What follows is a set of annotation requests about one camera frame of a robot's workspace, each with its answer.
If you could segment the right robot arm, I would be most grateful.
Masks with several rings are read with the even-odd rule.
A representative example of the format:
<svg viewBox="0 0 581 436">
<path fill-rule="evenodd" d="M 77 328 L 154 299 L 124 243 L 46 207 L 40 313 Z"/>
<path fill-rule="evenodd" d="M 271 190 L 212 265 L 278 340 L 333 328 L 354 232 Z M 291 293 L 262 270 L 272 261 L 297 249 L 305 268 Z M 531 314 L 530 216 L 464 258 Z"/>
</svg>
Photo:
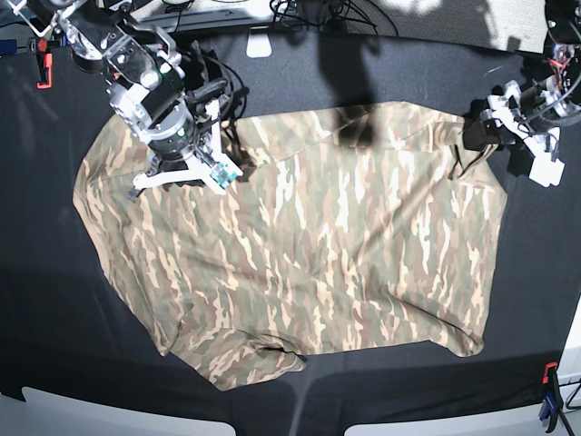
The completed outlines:
<svg viewBox="0 0 581 436">
<path fill-rule="evenodd" d="M 197 43 L 181 51 L 167 31 L 135 20 L 129 5 L 93 1 L 10 1 L 8 7 L 47 41 L 60 34 L 78 67 L 102 74 L 110 106 L 149 149 L 131 198 L 168 183 L 197 183 L 223 194 L 243 175 L 222 144 L 221 124 L 235 89 L 224 65 Z"/>
</svg>

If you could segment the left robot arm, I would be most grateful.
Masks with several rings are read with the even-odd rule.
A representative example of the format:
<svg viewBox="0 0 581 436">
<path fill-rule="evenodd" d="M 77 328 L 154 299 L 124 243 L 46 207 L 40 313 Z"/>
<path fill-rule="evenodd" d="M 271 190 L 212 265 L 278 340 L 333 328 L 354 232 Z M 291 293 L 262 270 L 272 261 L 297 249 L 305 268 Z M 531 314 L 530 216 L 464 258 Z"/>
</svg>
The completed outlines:
<svg viewBox="0 0 581 436">
<path fill-rule="evenodd" d="M 561 130 L 580 122 L 580 3 L 546 1 L 545 20 L 547 78 L 526 89 L 510 81 L 490 94 L 462 139 L 478 154 L 474 164 L 509 148 L 512 172 L 548 187 L 560 184 L 565 169 Z"/>
</svg>

